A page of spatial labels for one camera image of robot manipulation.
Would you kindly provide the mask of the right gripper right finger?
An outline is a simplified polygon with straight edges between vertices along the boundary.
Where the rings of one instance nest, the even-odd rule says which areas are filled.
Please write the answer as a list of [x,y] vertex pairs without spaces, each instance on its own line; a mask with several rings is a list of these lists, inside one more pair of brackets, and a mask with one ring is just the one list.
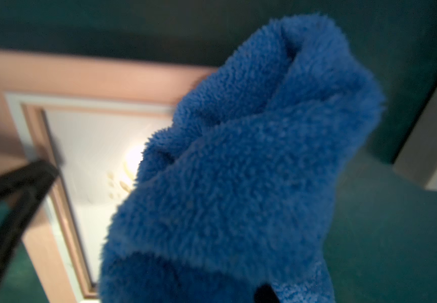
[[280,300],[272,286],[264,284],[256,289],[254,303],[280,303]]

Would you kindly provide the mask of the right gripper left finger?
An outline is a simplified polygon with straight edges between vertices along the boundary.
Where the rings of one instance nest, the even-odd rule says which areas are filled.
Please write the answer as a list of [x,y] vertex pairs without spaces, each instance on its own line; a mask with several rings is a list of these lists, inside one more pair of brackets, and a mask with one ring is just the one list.
[[0,286],[22,236],[58,177],[58,169],[46,160],[0,175]]

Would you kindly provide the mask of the pink picture frame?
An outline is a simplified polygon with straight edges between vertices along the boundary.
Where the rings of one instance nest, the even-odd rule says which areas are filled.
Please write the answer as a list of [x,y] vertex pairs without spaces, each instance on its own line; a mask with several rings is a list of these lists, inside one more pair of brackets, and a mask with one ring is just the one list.
[[60,177],[23,243],[49,302],[97,302],[100,250],[149,137],[211,67],[0,50],[0,175]]

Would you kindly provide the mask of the blue and grey cloth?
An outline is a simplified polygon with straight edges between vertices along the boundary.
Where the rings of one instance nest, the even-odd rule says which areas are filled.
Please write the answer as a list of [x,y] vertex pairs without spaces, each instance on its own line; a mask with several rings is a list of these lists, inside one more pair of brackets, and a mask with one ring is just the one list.
[[102,250],[102,302],[333,302],[337,180],[384,95],[321,15],[273,20],[146,144]]

